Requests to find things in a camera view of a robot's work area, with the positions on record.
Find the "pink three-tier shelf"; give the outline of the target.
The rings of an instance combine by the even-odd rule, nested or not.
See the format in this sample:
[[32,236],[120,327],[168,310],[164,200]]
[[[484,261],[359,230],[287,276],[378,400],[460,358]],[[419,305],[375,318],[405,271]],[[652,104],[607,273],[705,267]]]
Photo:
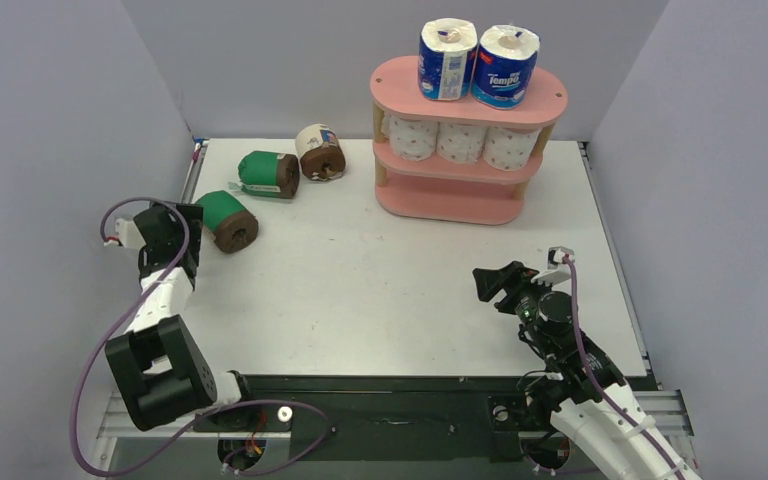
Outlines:
[[[373,98],[375,193],[388,212],[483,225],[503,225],[520,214],[529,181],[537,174],[555,123],[568,105],[567,90],[554,74],[536,68],[523,103],[497,110],[472,97],[432,101],[420,93],[417,56],[402,56],[379,65],[370,78]],[[386,117],[408,120],[497,126],[536,136],[525,164],[500,170],[484,159],[456,164],[438,154],[420,161],[399,157],[384,131]]]

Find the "floral white paper roll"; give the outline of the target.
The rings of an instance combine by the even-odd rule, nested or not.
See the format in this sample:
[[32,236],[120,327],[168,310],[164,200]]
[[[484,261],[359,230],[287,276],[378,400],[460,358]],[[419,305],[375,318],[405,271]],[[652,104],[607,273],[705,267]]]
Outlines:
[[436,153],[456,164],[476,163],[484,148],[487,128],[479,125],[440,123]]

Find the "blue paper roll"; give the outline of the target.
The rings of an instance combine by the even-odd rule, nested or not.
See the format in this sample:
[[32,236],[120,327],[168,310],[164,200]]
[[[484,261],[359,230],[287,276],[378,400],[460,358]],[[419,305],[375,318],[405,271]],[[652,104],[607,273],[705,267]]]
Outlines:
[[420,33],[417,77],[421,94],[432,101],[456,101],[468,93],[478,35],[471,21],[440,18]]

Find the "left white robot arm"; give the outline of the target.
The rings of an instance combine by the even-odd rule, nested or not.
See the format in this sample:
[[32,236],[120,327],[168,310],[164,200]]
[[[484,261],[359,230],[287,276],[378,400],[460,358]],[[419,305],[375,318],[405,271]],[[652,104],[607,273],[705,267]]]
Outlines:
[[140,300],[104,354],[141,431],[211,407],[235,430],[257,420],[258,402],[244,393],[239,375],[211,369],[182,317],[196,287],[202,225],[197,204],[153,202],[131,219],[116,219],[108,239],[138,253]]

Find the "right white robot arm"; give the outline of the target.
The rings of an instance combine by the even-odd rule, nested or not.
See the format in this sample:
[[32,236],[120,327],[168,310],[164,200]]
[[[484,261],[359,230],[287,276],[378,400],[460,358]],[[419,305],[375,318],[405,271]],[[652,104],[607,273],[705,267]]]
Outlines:
[[524,413],[567,437],[609,479],[696,479],[610,357],[584,332],[569,255],[538,271],[513,261],[472,272],[477,297],[517,317],[521,340],[544,363],[524,387]]

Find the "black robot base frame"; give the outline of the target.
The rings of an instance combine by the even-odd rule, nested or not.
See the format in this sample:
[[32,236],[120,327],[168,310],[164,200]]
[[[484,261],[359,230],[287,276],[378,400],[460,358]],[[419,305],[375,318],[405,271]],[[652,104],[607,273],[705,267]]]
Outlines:
[[113,394],[98,443],[161,443],[181,430],[185,439],[216,441],[220,455],[246,446],[265,462],[302,452],[325,427],[326,439],[305,460],[544,460],[563,443],[560,432],[529,410],[514,377],[251,376],[246,383],[254,398],[278,403],[204,420],[188,415],[147,431],[132,424],[121,396]]

